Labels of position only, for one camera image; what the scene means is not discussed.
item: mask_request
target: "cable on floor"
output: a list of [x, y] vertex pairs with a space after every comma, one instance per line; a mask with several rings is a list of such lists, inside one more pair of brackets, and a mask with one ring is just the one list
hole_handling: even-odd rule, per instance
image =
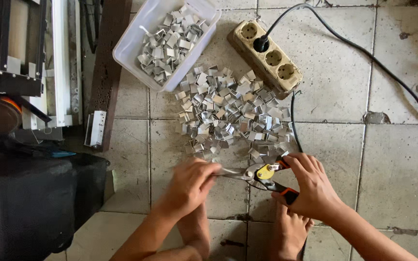
[[[400, 78], [398, 78], [396, 75], [394, 75], [388, 68], [386, 68], [386, 66], [384, 66], [377, 58], [375, 58], [375, 56], [373, 56], [369, 51], [365, 50], [363, 47], [351, 42], [350, 40], [342, 37], [341, 35], [339, 35], [338, 33], [335, 32], [335, 30], [333, 30], [326, 21], [323, 20], [322, 16], [320, 16], [317, 11], [314, 9], [314, 7], [312, 7], [309, 4], [297, 4], [293, 7], [291, 7], [290, 9], [286, 10], [275, 22], [274, 24], [269, 28], [269, 30], [267, 31], [267, 33], [263, 36], [261, 36], [261, 38], [267, 39], [267, 36], [272, 32], [272, 30], [275, 28], [275, 26], [277, 26], [277, 24], [280, 22], [280, 20], [282, 20], [283, 17], [285, 17], [289, 12], [300, 9], [300, 8], [307, 8], [309, 10], [312, 11], [312, 13], [314, 13], [314, 15], [317, 17], [317, 19], [319, 19], [319, 21], [327, 28], [327, 30], [332, 33], [336, 38], [340, 39], [341, 41], [345, 42], [346, 44], [362, 51], [366, 56], [368, 56], [372, 61], [374, 61], [376, 64], [378, 64], [380, 66], [380, 68], [382, 68], [388, 75], [391, 76], [391, 78], [393, 78], [395, 81], [397, 81], [401, 86], [403, 86], [404, 89], [406, 89], [406, 91], [409, 92], [409, 94], [415, 99], [415, 101], [417, 102], [418, 105], [418, 97], [417, 95], [415, 95], [414, 91], [411, 90]], [[299, 143], [297, 134], [296, 134], [296, 129], [294, 127], [294, 116], [293, 116], [293, 106], [294, 106], [294, 97], [295, 97], [295, 93], [293, 92], [293, 97], [291, 98], [291, 122], [293, 125], [293, 133], [294, 133], [294, 137], [296, 139], [296, 142], [298, 144], [299, 147], [299, 151], [302, 152], [302, 147]]]

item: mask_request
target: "dirty floor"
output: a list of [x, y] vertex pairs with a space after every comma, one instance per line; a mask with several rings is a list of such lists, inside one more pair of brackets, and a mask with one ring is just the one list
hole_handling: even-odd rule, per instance
[[[131, 19], [143, 0], [133, 2]], [[301, 0], [216, 0], [223, 8], [217, 31], [200, 63], [250, 69], [226, 40], [240, 21], [260, 19], [268, 28]], [[337, 32], [374, 53], [418, 92], [418, 7], [406, 0], [308, 1]], [[272, 38], [304, 74], [296, 99], [297, 131], [305, 152], [322, 161], [341, 199], [382, 233], [418, 257], [418, 107], [414, 100], [359, 51], [335, 39], [309, 10], [294, 11]], [[289, 98], [282, 102], [289, 106]], [[174, 133], [180, 111], [170, 93], [150, 91], [122, 71], [110, 150], [116, 193], [76, 234], [67, 252], [52, 261], [107, 260], [139, 225], [185, 156], [187, 137]], [[240, 140], [214, 160], [247, 167]], [[274, 180], [298, 189], [292, 172]], [[243, 181], [219, 178], [207, 199], [212, 260], [265, 260], [274, 217], [268, 192]], [[362, 260], [336, 231], [316, 222], [304, 260]], [[236, 244], [224, 244], [226, 240]], [[164, 248], [181, 245], [174, 229]]]

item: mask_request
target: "metal bracket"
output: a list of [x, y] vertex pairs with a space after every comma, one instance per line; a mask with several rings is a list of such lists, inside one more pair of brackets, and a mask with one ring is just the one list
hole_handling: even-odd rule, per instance
[[102, 144], [106, 114], [105, 111], [95, 110], [94, 114], [88, 115], [85, 146], [93, 147]]

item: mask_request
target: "pile of metal pieces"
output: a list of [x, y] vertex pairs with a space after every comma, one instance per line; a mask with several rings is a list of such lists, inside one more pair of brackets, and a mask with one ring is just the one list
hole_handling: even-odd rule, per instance
[[195, 157], [209, 157], [245, 139], [256, 141], [249, 151], [254, 162], [275, 162], [294, 140], [291, 123], [282, 122], [289, 120], [289, 108], [280, 107], [252, 70], [239, 81], [232, 72], [198, 66], [186, 75], [175, 95], [183, 108], [175, 131], [191, 136], [185, 150]]
[[142, 54], [138, 56], [141, 68], [163, 85], [209, 27], [206, 20], [201, 20], [184, 5], [167, 14], [157, 33], [141, 28], [146, 32]]

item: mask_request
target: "clear plastic box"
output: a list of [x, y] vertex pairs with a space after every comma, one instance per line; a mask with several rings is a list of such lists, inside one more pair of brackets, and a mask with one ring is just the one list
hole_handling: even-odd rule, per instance
[[[145, 27], [150, 33], [155, 33], [157, 27], [162, 25], [166, 14], [180, 9], [185, 3], [189, 5], [189, 9], [193, 13], [197, 14], [201, 19], [206, 19], [209, 29], [201, 36], [185, 60], [183, 60], [183, 63], [177, 67], [165, 84], [160, 86], [153, 77], [141, 69], [140, 62], [136, 58], [141, 54], [145, 34], [144, 30], [139, 28], [139, 26]], [[220, 19], [221, 14], [222, 11], [217, 10], [210, 0], [147, 0], [114, 48], [112, 52], [114, 60], [152, 90], [171, 92], [183, 80], [202, 51], [209, 44], [212, 35], [216, 31], [216, 23]]]

